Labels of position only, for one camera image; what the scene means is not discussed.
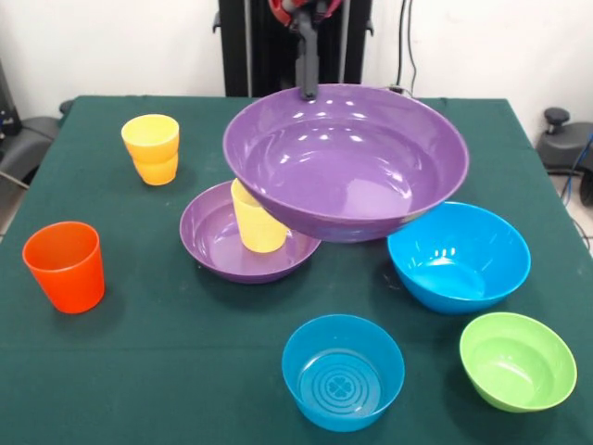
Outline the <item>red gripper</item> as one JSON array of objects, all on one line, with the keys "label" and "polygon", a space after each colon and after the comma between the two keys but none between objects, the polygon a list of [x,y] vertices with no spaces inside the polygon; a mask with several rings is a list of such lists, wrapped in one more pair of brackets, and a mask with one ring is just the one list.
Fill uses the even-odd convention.
[{"label": "red gripper", "polygon": [[272,14],[282,24],[294,19],[299,37],[296,59],[296,83],[303,100],[314,100],[318,94],[318,33],[314,20],[330,18],[342,0],[269,0]]}]

